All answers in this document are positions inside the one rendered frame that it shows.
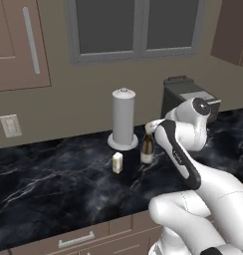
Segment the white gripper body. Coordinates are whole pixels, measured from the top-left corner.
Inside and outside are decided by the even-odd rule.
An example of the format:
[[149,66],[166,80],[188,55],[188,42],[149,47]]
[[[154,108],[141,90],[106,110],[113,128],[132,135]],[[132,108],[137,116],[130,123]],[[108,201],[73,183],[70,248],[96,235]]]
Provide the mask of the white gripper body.
[[156,130],[157,126],[158,126],[160,123],[162,123],[162,122],[163,122],[163,119],[154,120],[154,121],[151,121],[151,122],[147,123],[147,124],[145,125],[145,127],[144,127],[145,132],[146,132],[146,133],[153,133],[153,132]]

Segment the dark glass bottle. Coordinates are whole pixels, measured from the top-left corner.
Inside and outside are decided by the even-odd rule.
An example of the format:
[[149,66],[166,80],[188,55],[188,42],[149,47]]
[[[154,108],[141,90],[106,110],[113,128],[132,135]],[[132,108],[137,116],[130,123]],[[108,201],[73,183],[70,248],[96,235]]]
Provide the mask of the dark glass bottle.
[[145,164],[151,164],[153,161],[153,154],[153,137],[151,133],[146,133],[141,143],[140,161]]

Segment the white paper towel roll holder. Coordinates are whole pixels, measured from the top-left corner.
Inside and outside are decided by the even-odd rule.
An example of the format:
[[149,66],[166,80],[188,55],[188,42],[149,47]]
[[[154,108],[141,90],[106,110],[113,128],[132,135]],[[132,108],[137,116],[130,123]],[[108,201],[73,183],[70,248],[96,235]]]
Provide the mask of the white paper towel roll holder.
[[135,92],[127,88],[113,91],[113,131],[108,138],[110,147],[131,150],[138,145],[133,132]]

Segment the small pale yellow carton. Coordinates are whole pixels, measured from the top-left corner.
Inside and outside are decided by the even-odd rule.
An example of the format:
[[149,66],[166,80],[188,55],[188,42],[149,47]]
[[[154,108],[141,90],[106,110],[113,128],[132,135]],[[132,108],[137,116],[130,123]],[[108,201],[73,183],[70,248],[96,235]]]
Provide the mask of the small pale yellow carton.
[[122,154],[120,152],[116,152],[113,155],[113,172],[120,173],[122,171]]

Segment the grey framed window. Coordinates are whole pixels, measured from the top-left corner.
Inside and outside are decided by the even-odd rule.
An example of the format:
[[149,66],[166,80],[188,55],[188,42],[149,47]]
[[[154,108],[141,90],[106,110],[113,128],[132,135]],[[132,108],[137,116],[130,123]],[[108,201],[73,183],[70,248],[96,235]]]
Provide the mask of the grey framed window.
[[206,0],[64,0],[75,65],[196,51]]

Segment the narrow brown drawer front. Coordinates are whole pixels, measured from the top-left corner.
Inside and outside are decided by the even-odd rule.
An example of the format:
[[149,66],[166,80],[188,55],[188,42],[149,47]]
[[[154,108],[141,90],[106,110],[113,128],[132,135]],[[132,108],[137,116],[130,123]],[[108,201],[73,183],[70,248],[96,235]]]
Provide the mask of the narrow brown drawer front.
[[121,234],[132,230],[132,216],[123,216],[110,221],[110,234]]

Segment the wide brown drawer front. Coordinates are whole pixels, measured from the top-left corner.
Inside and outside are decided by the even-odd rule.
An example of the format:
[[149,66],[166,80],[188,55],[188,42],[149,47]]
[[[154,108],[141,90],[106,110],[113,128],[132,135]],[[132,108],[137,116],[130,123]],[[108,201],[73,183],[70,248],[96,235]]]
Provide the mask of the wide brown drawer front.
[[[76,244],[70,247],[58,248],[59,240],[68,241],[71,239],[79,238],[88,235],[90,231],[94,231],[96,238],[87,242]],[[107,237],[109,235],[109,224],[107,222],[92,225],[86,228],[70,231],[64,234],[56,235],[39,241],[35,241],[26,245],[21,245],[15,248],[11,248],[12,255],[50,255],[57,252],[67,251],[70,248],[74,248],[78,245],[88,244],[91,241],[96,241],[100,238]]]

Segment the brown wall cupboard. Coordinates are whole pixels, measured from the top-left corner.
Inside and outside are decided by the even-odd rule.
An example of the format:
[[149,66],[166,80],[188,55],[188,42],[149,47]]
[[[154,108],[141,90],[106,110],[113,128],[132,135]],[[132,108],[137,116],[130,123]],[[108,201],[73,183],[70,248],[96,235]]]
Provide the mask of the brown wall cupboard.
[[222,0],[211,55],[243,67],[243,0]]

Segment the white wall socket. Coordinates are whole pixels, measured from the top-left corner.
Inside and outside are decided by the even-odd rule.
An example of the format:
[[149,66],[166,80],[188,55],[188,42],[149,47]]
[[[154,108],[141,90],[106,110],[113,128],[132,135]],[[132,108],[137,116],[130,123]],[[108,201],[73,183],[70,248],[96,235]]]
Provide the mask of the white wall socket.
[[16,115],[2,116],[0,121],[7,137],[16,137],[22,134]]

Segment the brown wall cupboard door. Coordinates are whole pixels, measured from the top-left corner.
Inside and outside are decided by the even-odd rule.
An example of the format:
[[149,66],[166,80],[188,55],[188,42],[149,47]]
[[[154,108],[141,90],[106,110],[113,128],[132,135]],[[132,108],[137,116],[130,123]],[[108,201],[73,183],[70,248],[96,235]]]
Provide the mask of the brown wall cupboard door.
[[[28,7],[40,65],[36,75],[24,22]],[[0,0],[0,92],[51,85],[37,0]]]

